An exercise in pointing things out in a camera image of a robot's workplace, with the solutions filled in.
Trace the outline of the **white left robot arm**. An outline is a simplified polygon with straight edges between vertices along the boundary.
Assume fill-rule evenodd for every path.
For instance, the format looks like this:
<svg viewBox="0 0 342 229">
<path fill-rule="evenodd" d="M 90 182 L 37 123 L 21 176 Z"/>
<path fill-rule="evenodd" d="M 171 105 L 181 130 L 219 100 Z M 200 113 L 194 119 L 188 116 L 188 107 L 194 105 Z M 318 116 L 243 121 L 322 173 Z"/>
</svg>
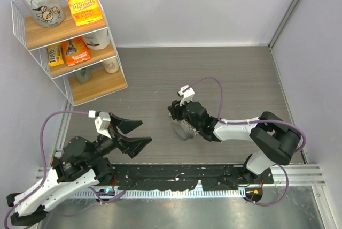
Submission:
<svg viewBox="0 0 342 229">
<path fill-rule="evenodd" d="M 94 119 L 97 139 L 72 138 L 63 148 L 61 157 L 55 158 L 51 167 L 44 167 L 42 179 L 25 192 L 9 194 L 6 199 L 11 209 L 5 216 L 5 228 L 9 225 L 30 228 L 80 190 L 110 184 L 114 181 L 115 172 L 106 155 L 119 149 L 134 158 L 152 141 L 149 136 L 126 136 L 142 125 L 140 120 L 94 110 L 85 115 Z"/>
</svg>

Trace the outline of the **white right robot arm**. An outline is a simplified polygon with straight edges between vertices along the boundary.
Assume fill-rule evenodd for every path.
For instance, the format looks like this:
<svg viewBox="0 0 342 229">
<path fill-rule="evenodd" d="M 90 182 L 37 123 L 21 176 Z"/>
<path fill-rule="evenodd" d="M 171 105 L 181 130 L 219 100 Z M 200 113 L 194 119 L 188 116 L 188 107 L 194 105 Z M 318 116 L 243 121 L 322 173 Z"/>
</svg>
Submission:
<svg viewBox="0 0 342 229">
<path fill-rule="evenodd" d="M 242 169 L 242 177 L 249 183 L 256 182 L 274 165 L 288 165 L 302 138 L 292 124 L 268 111 L 251 120 L 225 120 L 209 115 L 199 102 L 182 104 L 177 100 L 168 111 L 172 120 L 182 124 L 184 134 L 189 137 L 200 135 L 209 142 L 254 142 L 259 151 L 248 156 Z"/>
</svg>

